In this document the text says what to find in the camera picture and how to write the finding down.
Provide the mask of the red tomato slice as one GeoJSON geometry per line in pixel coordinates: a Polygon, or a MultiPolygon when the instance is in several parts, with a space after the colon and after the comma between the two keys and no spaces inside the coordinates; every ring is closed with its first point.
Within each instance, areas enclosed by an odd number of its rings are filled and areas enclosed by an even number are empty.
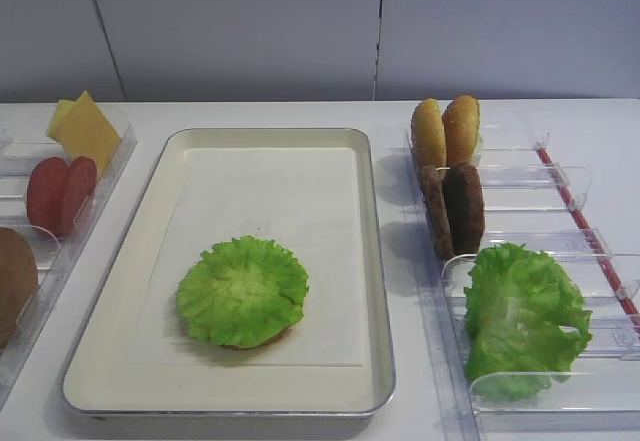
{"type": "Polygon", "coordinates": [[[33,226],[60,236],[60,202],[68,165],[60,157],[44,159],[36,165],[27,186],[27,217],[33,226]]]}
{"type": "Polygon", "coordinates": [[[85,200],[93,193],[97,183],[96,163],[85,156],[77,157],[64,177],[57,206],[56,235],[66,236],[85,200]]]}

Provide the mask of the left brown meat patty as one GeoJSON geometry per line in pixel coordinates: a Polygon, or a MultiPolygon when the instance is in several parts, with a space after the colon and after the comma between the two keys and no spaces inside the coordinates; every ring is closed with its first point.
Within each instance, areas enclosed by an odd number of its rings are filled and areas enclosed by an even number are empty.
{"type": "Polygon", "coordinates": [[[437,169],[427,165],[420,171],[421,191],[434,234],[434,248],[440,260],[454,256],[452,237],[442,185],[437,169]]]}

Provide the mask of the brown meat patty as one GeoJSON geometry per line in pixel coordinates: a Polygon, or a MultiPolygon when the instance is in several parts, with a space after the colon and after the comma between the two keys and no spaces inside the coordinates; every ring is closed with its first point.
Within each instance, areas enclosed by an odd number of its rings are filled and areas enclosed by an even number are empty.
{"type": "Polygon", "coordinates": [[[420,171],[421,191],[434,234],[434,248],[440,260],[454,256],[452,237],[442,185],[437,169],[427,165],[420,171]]]}
{"type": "Polygon", "coordinates": [[[477,169],[470,163],[450,167],[442,184],[455,255],[477,253],[485,229],[484,199],[477,169]]]}

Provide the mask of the green lettuce leaf on tray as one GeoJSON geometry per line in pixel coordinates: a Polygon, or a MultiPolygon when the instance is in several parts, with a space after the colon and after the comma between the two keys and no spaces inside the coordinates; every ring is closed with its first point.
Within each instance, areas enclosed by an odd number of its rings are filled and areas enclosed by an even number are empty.
{"type": "Polygon", "coordinates": [[[303,319],[308,281],[291,250],[247,235],[200,254],[179,283],[176,311],[199,341],[254,349],[303,319]]]}

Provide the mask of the bun bottom under lettuce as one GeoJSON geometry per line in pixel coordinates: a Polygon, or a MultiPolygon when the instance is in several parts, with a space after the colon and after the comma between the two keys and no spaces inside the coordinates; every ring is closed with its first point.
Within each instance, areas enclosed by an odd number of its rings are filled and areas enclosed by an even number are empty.
{"type": "Polygon", "coordinates": [[[262,342],[260,344],[255,345],[255,346],[221,345],[221,348],[229,349],[229,350],[233,350],[233,351],[249,351],[249,350],[260,349],[260,348],[269,346],[271,344],[277,343],[277,342],[281,341],[282,339],[285,339],[289,335],[290,332],[291,332],[291,328],[285,328],[284,330],[282,330],[278,334],[270,337],[269,339],[265,340],[264,342],[262,342]]]}

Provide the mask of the right brown meat patty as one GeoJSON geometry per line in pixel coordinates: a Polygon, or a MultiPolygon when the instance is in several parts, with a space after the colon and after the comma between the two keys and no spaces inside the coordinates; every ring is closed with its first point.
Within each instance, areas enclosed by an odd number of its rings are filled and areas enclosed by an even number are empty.
{"type": "Polygon", "coordinates": [[[477,169],[470,163],[450,167],[442,184],[455,255],[477,253],[485,229],[484,199],[477,169]]]}

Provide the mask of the right golden bread slice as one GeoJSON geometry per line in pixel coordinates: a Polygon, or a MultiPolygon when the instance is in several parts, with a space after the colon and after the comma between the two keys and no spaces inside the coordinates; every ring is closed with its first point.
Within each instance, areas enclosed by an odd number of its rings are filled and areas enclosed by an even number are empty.
{"type": "Polygon", "coordinates": [[[456,97],[442,115],[447,151],[447,165],[470,162],[476,149],[480,106],[470,95],[456,97]]]}

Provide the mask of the green lettuce leaf in rack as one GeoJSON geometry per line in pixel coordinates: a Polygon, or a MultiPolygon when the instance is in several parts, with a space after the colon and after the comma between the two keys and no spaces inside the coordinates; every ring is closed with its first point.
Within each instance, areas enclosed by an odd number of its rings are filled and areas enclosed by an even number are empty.
{"type": "Polygon", "coordinates": [[[516,401],[567,379],[592,339],[592,312],[549,254],[505,243],[481,250],[464,289],[471,342],[465,374],[475,394],[516,401]]]}

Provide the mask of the front yellow cheese slice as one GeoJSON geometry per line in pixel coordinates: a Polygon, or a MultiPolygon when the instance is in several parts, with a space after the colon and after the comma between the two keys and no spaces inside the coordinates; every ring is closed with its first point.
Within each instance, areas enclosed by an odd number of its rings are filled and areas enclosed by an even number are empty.
{"type": "Polygon", "coordinates": [[[92,159],[102,176],[120,144],[120,136],[87,91],[73,103],[63,117],[57,140],[73,157],[92,159]]]}

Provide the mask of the rear yellow cheese slice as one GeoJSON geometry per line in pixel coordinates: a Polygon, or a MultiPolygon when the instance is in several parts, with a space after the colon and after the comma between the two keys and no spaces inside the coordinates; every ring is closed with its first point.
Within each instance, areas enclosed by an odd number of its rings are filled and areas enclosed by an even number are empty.
{"type": "Polygon", "coordinates": [[[56,132],[59,128],[59,125],[61,124],[61,122],[63,121],[64,117],[66,116],[66,114],[68,113],[68,111],[74,106],[75,102],[72,100],[66,100],[66,99],[61,99],[57,102],[57,106],[56,106],[56,110],[54,113],[53,118],[51,119],[51,121],[49,122],[49,125],[47,127],[47,131],[46,131],[46,135],[51,138],[56,140],[57,136],[56,136],[56,132]]]}

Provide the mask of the clear acrylic right rack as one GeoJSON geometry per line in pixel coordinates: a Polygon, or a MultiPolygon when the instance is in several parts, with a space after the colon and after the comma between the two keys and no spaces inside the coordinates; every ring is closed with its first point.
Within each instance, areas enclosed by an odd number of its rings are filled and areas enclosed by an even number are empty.
{"type": "Polygon", "coordinates": [[[551,110],[482,113],[473,158],[402,149],[425,322],[455,440],[639,435],[639,258],[584,214],[590,171],[560,161],[551,110]]]}

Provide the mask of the clear acrylic rack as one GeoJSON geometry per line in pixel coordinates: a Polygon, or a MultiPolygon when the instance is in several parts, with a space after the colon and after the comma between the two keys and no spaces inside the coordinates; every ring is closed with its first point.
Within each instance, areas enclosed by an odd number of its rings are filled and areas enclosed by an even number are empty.
{"type": "Polygon", "coordinates": [[[120,107],[102,103],[100,110],[121,137],[120,144],[94,193],[81,208],[79,226],[67,237],[55,237],[43,228],[32,226],[26,215],[27,185],[36,165],[54,156],[71,160],[64,149],[45,134],[55,106],[1,106],[1,225],[25,238],[38,270],[38,287],[18,317],[15,333],[1,349],[3,389],[20,374],[137,144],[133,127],[120,107]]]}
{"type": "Polygon", "coordinates": [[[590,171],[560,161],[551,110],[482,113],[473,158],[402,149],[425,322],[455,440],[639,435],[639,258],[584,214],[590,171]]]}

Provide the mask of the cream metal baking tray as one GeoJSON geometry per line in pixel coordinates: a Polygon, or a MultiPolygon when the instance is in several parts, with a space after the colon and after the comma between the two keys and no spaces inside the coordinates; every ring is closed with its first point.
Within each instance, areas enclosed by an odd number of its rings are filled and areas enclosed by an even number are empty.
{"type": "Polygon", "coordinates": [[[69,362],[68,404],[96,415],[357,416],[391,398],[395,367],[367,136],[350,128],[194,128],[171,135],[152,172],[69,362]],[[176,174],[192,148],[347,148],[354,152],[366,298],[366,354],[358,366],[136,364],[128,354],[136,316],[154,263],[137,254],[136,222],[147,192],[160,193],[158,173],[176,174]]]}

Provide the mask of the clear acrylic left rack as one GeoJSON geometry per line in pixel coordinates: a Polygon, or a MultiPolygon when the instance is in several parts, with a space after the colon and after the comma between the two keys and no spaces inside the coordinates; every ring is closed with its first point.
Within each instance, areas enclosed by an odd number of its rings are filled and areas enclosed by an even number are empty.
{"type": "Polygon", "coordinates": [[[55,106],[1,106],[1,225],[25,238],[38,270],[38,287],[18,317],[15,333],[1,349],[3,389],[20,374],[137,144],[133,127],[120,107],[102,103],[100,110],[121,137],[120,144],[94,193],[81,208],[79,226],[67,237],[55,237],[43,228],[32,226],[26,215],[27,185],[36,165],[54,156],[71,160],[64,149],[45,134],[55,106]]]}

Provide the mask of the brown bun top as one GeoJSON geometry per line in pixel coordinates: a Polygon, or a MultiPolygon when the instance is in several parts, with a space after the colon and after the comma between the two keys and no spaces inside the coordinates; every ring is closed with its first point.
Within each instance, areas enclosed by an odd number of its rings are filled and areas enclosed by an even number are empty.
{"type": "Polygon", "coordinates": [[[38,287],[38,272],[31,247],[10,228],[1,228],[1,347],[17,326],[25,304],[38,287]]]}

